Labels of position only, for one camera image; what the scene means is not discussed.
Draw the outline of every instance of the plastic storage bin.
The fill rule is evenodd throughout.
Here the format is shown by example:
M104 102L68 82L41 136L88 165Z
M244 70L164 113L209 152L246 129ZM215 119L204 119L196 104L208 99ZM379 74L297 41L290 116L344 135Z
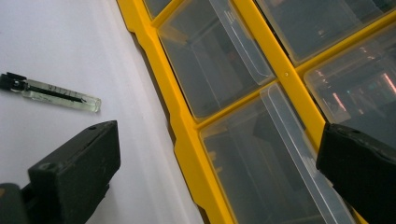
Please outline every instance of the plastic storage bin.
M151 18L155 18L171 0L144 0Z
M280 86L212 124L202 138L239 223L354 223L316 169Z
M299 64L396 7L396 1L256 0Z
M275 77L227 0L185 1L159 36L196 118L216 113Z
M305 76L326 118L396 148L396 25Z

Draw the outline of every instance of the compartment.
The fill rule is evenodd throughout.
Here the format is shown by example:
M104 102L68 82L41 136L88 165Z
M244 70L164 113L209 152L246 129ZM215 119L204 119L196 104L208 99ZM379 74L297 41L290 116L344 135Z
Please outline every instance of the compartment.
M159 36L196 118L218 112L275 77L228 0L185 1Z
M171 0L144 0L151 18L155 18L171 2Z
M396 25L305 75L329 122L396 148Z
M256 0L299 64L396 7L390 0Z
M201 136L239 223L354 223L277 84Z

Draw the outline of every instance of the white surface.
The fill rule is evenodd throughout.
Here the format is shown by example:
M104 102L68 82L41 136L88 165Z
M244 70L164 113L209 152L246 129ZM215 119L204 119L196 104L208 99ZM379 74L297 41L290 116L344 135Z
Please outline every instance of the white surface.
M202 223L168 121L115 0L0 0L0 72L102 99L97 114L0 91L0 182L95 123L119 122L121 168L88 223Z

